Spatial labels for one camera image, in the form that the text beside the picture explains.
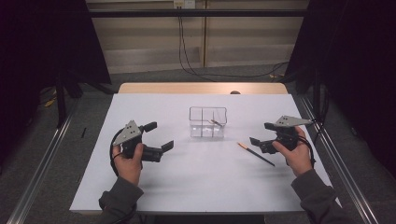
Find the gray floor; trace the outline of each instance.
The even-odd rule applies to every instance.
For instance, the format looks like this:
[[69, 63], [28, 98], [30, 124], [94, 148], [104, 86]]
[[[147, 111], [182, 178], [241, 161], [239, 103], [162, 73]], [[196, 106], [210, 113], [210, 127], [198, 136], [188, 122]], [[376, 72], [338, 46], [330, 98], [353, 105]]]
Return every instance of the gray floor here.
[[[227, 74], [232, 76], [252, 76], [265, 74], [273, 68], [272, 65], [253, 65], [235, 67], [217, 67], [195, 69], [198, 74]], [[282, 74], [285, 67], [277, 71]], [[183, 70], [146, 72], [137, 74], [112, 75], [113, 85], [108, 86], [117, 90], [124, 82], [168, 82], [168, 81], [207, 81], [201, 77], [191, 75]], [[277, 81], [266, 77], [210, 77], [216, 81], [243, 82], [271, 82]], [[29, 213], [23, 218], [23, 223], [95, 223], [97, 217], [82, 216], [71, 213], [68, 209], [82, 178], [86, 165], [90, 159], [97, 136], [103, 125], [106, 112], [110, 106], [112, 96], [105, 95], [90, 86], [81, 85], [84, 95], [78, 99], [67, 100], [67, 105], [76, 106], [67, 132], [53, 157], [45, 178], [34, 195], [34, 201]], [[287, 85], [288, 91], [293, 93], [302, 116], [304, 110], [299, 96], [294, 94], [293, 83]], [[49, 91], [42, 95], [42, 100], [49, 99]], [[12, 148], [13, 154], [5, 163], [0, 177], [0, 223], [7, 223], [20, 197], [25, 191], [35, 169], [44, 156], [48, 145], [55, 133], [57, 124], [56, 104], [50, 107], [39, 106], [33, 122], [27, 128], [21, 141]], [[364, 140], [351, 131], [348, 120], [331, 101], [326, 121], [329, 132], [339, 153], [352, 174], [361, 192], [373, 209], [379, 223], [393, 223], [396, 214], [396, 182], [395, 179], [371, 155]], [[311, 137], [315, 130], [309, 128]], [[361, 214], [350, 197], [347, 188], [318, 140], [317, 151], [326, 170], [331, 177], [334, 188], [339, 193], [341, 204], [357, 223], [362, 223]], [[205, 216], [205, 217], [156, 217], [155, 223], [309, 223], [305, 213], [293, 214], [265, 214], [264, 216]]]

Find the person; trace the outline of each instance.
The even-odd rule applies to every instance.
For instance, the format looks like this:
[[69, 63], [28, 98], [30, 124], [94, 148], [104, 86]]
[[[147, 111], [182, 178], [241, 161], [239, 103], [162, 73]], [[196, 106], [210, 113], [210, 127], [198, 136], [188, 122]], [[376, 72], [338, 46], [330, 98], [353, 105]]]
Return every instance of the person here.
[[126, 159], [120, 152], [120, 146], [113, 147], [113, 159], [119, 176], [110, 191], [105, 191], [99, 199], [103, 212], [99, 218], [100, 224], [122, 223], [132, 218], [136, 210], [136, 202], [143, 195], [143, 190], [137, 186], [142, 170], [141, 158], [143, 144], [137, 144], [134, 156]]
[[[305, 133], [300, 127], [295, 127], [297, 133], [305, 139]], [[290, 151], [277, 141], [274, 148], [287, 160], [296, 179], [291, 186], [301, 199], [300, 206], [307, 212], [313, 223], [354, 223], [341, 206], [335, 201], [336, 192], [326, 186], [312, 167], [309, 148], [303, 142], [298, 142], [297, 148]]]
[[[304, 131], [296, 127], [297, 133], [305, 138]], [[309, 148], [299, 142], [292, 151], [286, 149], [277, 141], [273, 142], [287, 160], [291, 170], [296, 175], [291, 186], [301, 199], [301, 207], [307, 212], [313, 223], [354, 223], [347, 213], [335, 201], [335, 190], [326, 186], [313, 169], [309, 156]], [[110, 191], [105, 191], [99, 200], [103, 209], [100, 223], [118, 223], [128, 218], [136, 209], [136, 202], [143, 194], [137, 184], [141, 171], [143, 145], [138, 144], [132, 159], [125, 159], [120, 154], [120, 147], [113, 147], [113, 158], [119, 171], [119, 177]]]

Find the white tabletop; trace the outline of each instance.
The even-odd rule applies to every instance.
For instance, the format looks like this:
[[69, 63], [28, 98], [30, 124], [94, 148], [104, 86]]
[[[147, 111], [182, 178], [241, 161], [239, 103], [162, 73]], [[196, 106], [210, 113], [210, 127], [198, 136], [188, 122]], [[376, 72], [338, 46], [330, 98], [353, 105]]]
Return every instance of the white tabletop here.
[[[227, 108], [225, 136], [220, 139], [190, 137], [191, 106]], [[107, 112], [90, 162], [70, 207], [81, 214], [100, 213], [98, 199], [116, 181], [108, 151], [114, 134], [133, 119], [137, 125], [158, 122], [143, 134], [150, 147], [174, 140], [175, 147], [161, 162], [143, 162], [139, 187], [145, 194], [137, 211], [146, 214], [255, 214], [301, 211], [300, 200], [290, 186], [295, 178], [284, 157], [262, 154], [249, 137], [272, 140], [264, 129], [282, 115], [300, 118], [288, 94], [116, 94]], [[241, 142], [276, 167], [248, 153]], [[331, 185], [314, 148], [315, 169]]]

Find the transparent organizer box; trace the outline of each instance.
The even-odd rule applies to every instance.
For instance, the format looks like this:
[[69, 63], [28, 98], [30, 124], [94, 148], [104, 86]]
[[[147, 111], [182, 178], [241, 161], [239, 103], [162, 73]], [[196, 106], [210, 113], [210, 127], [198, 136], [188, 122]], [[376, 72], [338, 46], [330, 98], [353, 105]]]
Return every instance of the transparent organizer box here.
[[225, 107], [190, 107], [191, 137], [224, 137], [226, 124]]

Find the metal frame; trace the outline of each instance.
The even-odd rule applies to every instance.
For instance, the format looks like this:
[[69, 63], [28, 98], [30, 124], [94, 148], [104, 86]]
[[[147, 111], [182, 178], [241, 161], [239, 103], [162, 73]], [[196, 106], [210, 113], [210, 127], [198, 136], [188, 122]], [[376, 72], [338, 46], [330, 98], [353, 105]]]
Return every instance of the metal frame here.
[[[314, 119], [315, 113], [313, 111], [313, 106], [311, 102], [308, 100], [306, 96], [301, 97], [301, 100], [304, 105], [304, 109], [307, 112], [309, 118]], [[320, 125], [315, 123], [315, 129], [317, 132], [320, 129]], [[320, 131], [320, 140], [323, 143], [327, 153], [329, 154], [332, 163], [337, 170], [338, 174], [340, 175], [346, 190], [348, 191], [350, 197], [352, 198], [353, 203], [355, 204], [356, 208], [358, 209], [359, 213], [361, 214], [361, 218], [363, 219], [364, 223], [372, 224], [378, 223], [378, 220], [375, 217], [373, 210], [370, 207], [370, 204], [364, 197], [361, 189], [358, 187], [357, 183], [353, 179], [352, 175], [347, 169], [341, 155], [338, 153], [337, 148], [335, 147], [332, 139], [328, 135], [326, 129], [324, 127], [321, 128]]]
[[22, 224], [26, 219], [29, 210], [33, 205], [33, 202], [35, 201], [35, 196], [40, 190], [40, 186], [44, 180], [44, 177], [46, 176], [47, 171], [50, 168], [50, 164], [56, 155], [58, 147], [61, 145], [62, 140], [64, 139], [64, 135], [67, 132], [67, 129], [71, 122], [71, 118], [73, 117], [73, 114], [78, 107], [78, 102], [79, 100], [76, 100], [72, 104], [70, 113], [67, 116], [64, 124], [60, 128], [56, 129], [55, 134], [53, 135], [52, 140], [49, 143], [47, 151], [43, 156], [43, 159], [35, 170], [35, 174], [33, 175], [32, 179], [29, 182], [29, 185], [23, 192], [20, 200], [14, 208], [14, 211], [9, 217], [7, 224]]
[[304, 17], [305, 9], [140, 9], [106, 10], [90, 9], [86, 12], [69, 12], [72, 15], [86, 15], [92, 18], [129, 17]]

